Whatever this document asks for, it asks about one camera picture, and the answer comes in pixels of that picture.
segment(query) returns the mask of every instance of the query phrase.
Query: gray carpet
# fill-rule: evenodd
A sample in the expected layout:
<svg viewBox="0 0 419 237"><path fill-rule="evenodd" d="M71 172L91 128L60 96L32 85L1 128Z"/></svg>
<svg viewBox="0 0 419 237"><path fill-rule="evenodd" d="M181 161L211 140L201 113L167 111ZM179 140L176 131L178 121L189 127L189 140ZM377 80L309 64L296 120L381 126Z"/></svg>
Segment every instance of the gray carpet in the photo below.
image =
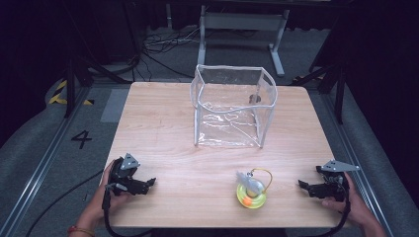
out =
<svg viewBox="0 0 419 237"><path fill-rule="evenodd" d="M270 34L256 33L244 38L233 33L214 33L208 39L208 65L263 66L277 81L278 85L288 85L295 76L308 73L315 54L319 50L327 31L286 31L280 46L280 57L286 76L275 76L275 68L267 50ZM239 45L230 43L239 41ZM150 54L154 59L167 65L180 75L154 60L143 56L137 71L121 75L127 80L190 82L188 75L194 75L198 44L190 42L165 53ZM313 88L317 82L305 87ZM81 106L63 135L56 156L42 184L17 225L13 236L25 236L36 217L57 197L74 185L103 169L111 149L118 121L121 116L128 86L116 85L106 78L97 78L85 99L94 100L93 106ZM45 95L49 98L55 86ZM326 137L337 160L348 161L348 151L336 131L334 117L330 116L325 100L334 94L319 95L309 89L309 95L316 109ZM417 236L419 233L419 212L397 174L391 167L385 153L371 131L364 116L358 109L350 91L346 89L343 120L348 138L369 184L374 190L379 206L388 221L393 236ZM48 149L65 113L65 105L48 105L46 110L21 127L0 151L0 223L5 223L14 204L38 163ZM82 131L88 131L91 141L86 141L80 149L80 141L71 138ZM100 177L81 186L55 204L40 220L31 236L64 236L68 226L74 224L89 197L99 184ZM327 229L287 229L289 236L324 233ZM118 229L122 234L131 235L142 229ZM98 236L109 236L102 227ZM334 236L360 236L358 228L345 228Z"/></svg>

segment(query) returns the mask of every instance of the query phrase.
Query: transparent plastic box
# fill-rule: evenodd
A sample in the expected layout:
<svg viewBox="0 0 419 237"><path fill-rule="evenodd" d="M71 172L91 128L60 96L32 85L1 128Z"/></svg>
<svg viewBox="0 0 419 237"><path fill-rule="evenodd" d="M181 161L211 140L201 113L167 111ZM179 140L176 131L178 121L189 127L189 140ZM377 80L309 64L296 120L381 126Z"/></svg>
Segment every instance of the transparent plastic box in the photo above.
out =
<svg viewBox="0 0 419 237"><path fill-rule="evenodd" d="M263 67L197 65L195 145L263 147L278 91Z"/></svg>

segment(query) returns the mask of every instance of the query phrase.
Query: black cable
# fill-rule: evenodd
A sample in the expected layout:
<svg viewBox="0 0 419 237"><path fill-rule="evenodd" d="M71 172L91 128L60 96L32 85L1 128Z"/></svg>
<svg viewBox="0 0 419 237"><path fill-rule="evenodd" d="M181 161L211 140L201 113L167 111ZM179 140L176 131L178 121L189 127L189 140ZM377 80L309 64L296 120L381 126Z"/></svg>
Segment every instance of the black cable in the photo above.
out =
<svg viewBox="0 0 419 237"><path fill-rule="evenodd" d="M149 229L145 232L142 232L141 234L137 234L137 235L130 235L130 236L125 236L125 235L120 235L117 232L115 232L112 227L111 224L109 223L109 209L111 208L111 192L110 192L109 187L106 187L105 189L105 193L104 193L104 200L102 203L102 209L104 210L104 216L105 216L105 227L108 230L108 233L110 233L113 237L143 237L149 233L152 232L152 229Z"/></svg>
<svg viewBox="0 0 419 237"><path fill-rule="evenodd" d="M142 78L142 81L145 81L145 78L141 75L141 73L138 71L138 68L135 67L136 72L138 72L138 75Z"/></svg>
<svg viewBox="0 0 419 237"><path fill-rule="evenodd" d="M61 195L60 197L58 197L55 201L53 201L39 216L38 218L34 221L34 223L32 224L31 228L29 228L26 237L29 237L32 230L34 229L34 227L37 225L37 223L41 220L41 218L46 214L47 211L49 211L59 200L61 200L62 198L64 198L65 196L67 196L68 194L70 194L71 192L73 192L75 189L79 188L80 186L86 184L87 182L91 181L93 178L97 177L98 175L102 174L103 170L99 171L98 173L94 174L93 176L89 177L87 180L79 183L78 185L74 186L73 188L71 188L70 190L68 190L67 192L65 192L63 195Z"/></svg>
<svg viewBox="0 0 419 237"><path fill-rule="evenodd" d="M328 236L332 236L333 234L336 234L340 229L342 229L343 225L346 222L346 219L348 218L349 212L351 212L351 202L349 201L349 192L339 182L337 183L337 185L345 193L345 208L342 212L342 217L341 217L341 220L339 221L339 224L331 228L328 232L324 234L312 235L312 236L301 236L301 237L328 237Z"/></svg>
<svg viewBox="0 0 419 237"><path fill-rule="evenodd" d="M151 81L151 77L153 76L153 74L151 73L150 69L148 68L148 64L144 61L144 59L141 58L141 61L145 64L145 67L147 68L148 74L150 74L150 76L148 77L148 82L150 82Z"/></svg>
<svg viewBox="0 0 419 237"><path fill-rule="evenodd" d="M184 33L183 35L181 33L178 33L176 37L173 37L174 34L170 34L167 38L163 39L160 35L151 35L148 38L152 39L145 39L144 40L144 46L142 51L146 51L147 53L161 53L161 52L168 52L179 45L185 45L187 43L190 43L193 41L193 39L198 34L198 29L195 29L191 32Z"/></svg>
<svg viewBox="0 0 419 237"><path fill-rule="evenodd" d="M115 71L111 71L113 74L115 75L120 75L126 72L129 72L131 70L133 70L134 67L136 67L139 63L139 56L138 55L134 55L133 58L131 58L128 63L127 63L127 67L119 69L119 70L115 70ZM96 72L96 71L89 71L90 74L92 74L95 77L107 77L107 75L101 73L101 72Z"/></svg>
<svg viewBox="0 0 419 237"><path fill-rule="evenodd" d="M132 68L132 82L135 82L135 73L133 72L133 68Z"/></svg>

